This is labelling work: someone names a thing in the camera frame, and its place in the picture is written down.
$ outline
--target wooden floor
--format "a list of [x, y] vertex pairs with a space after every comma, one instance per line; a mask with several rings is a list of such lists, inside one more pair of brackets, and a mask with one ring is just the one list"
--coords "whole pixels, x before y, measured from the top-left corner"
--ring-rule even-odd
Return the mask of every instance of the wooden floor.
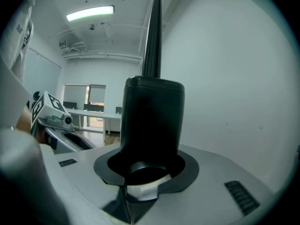
[[89, 139], [97, 147], [103, 147], [120, 142], [120, 133], [111, 133], [110, 135], [106, 133], [106, 141], [103, 142], [103, 133], [94, 133], [82, 130], [76, 130], [75, 132]]

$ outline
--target ceiling light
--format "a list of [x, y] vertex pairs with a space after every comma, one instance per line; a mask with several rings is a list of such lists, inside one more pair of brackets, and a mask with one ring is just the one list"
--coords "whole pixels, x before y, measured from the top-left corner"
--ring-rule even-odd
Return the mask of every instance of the ceiling light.
[[114, 6], [105, 6], [105, 7], [94, 7], [79, 12], [71, 13], [67, 15], [68, 21], [73, 21], [78, 18], [103, 15], [103, 14], [113, 14]]

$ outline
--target black pointed rod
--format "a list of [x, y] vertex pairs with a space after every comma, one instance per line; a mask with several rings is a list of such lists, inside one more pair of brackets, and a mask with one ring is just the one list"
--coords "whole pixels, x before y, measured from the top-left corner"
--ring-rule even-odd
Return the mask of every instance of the black pointed rod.
[[150, 14], [142, 76], [160, 78], [161, 0], [153, 0]]

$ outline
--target white ceiling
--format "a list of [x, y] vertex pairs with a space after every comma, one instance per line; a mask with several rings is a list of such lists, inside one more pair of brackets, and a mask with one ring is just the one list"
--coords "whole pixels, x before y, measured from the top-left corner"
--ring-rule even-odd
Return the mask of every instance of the white ceiling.
[[[181, 0], [162, 0], [163, 28]], [[114, 5], [113, 15], [69, 22], [66, 16], [87, 8]], [[152, 0], [37, 0], [32, 11], [35, 30], [53, 46], [68, 41], [79, 52], [65, 58], [106, 57], [139, 62], [143, 56]]]

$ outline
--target person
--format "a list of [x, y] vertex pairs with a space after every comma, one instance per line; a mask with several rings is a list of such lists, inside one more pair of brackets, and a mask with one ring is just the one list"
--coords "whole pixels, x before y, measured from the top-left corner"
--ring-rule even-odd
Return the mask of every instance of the person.
[[[32, 7], [36, 0], [24, 0], [11, 17], [4, 29], [0, 41], [0, 59], [8, 69], [24, 85], [24, 71], [27, 52], [33, 36], [33, 23], [31, 21]], [[31, 113], [27, 106], [18, 120], [16, 128], [30, 133]], [[45, 143], [44, 133], [40, 131], [36, 139], [39, 143]]]

